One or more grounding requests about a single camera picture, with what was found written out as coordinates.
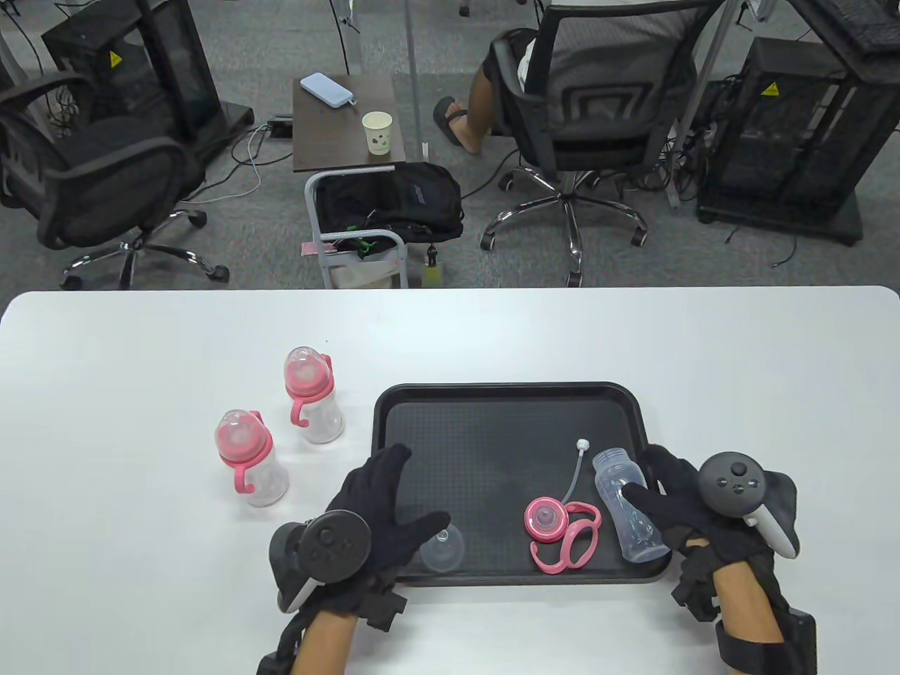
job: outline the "power bank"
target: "power bank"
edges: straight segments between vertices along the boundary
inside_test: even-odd
[[[356,97],[353,96],[353,92],[321,73],[307,75],[300,81],[300,86],[332,108],[356,103]]]

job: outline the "power strip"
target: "power strip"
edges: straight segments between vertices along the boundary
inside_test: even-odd
[[[293,138],[293,115],[276,115],[269,120],[269,135],[273,139]]]

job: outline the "shorts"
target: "shorts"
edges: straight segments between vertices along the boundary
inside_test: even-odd
[[[516,66],[518,67],[519,62],[525,56],[528,45],[531,44],[531,41],[536,36],[537,30],[534,28],[516,28],[512,31],[502,32],[494,38],[494,40],[502,38],[509,42],[509,46],[512,48],[512,55],[516,59]],[[494,58],[494,53],[490,49],[488,49],[488,56],[485,57],[484,61],[481,63],[481,71],[491,84],[497,84],[500,79],[500,72],[498,70],[497,60]]]

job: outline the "black backpack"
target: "black backpack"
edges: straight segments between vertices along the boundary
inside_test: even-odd
[[[408,244],[436,244],[463,234],[459,184],[445,168],[428,162],[373,174],[330,175],[316,186],[316,208],[322,232],[392,230]],[[336,246],[365,257],[393,242],[346,239]]]

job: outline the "baby bottle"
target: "baby bottle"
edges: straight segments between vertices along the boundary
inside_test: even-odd
[[[287,471],[275,460],[275,442],[258,412],[229,410],[216,428],[222,461],[234,469],[234,489],[247,504],[266,507],[287,492]]]
[[[284,362],[284,386],[293,399],[291,422],[310,443],[327,443],[340,436],[344,418],[335,401],[331,357],[312,347],[298,346]]]
[[[621,447],[599,453],[592,463],[597,472],[594,485],[616,525],[622,556],[630,563],[646,563],[667,554],[659,530],[622,496],[622,486],[629,482],[647,487],[641,467]]]

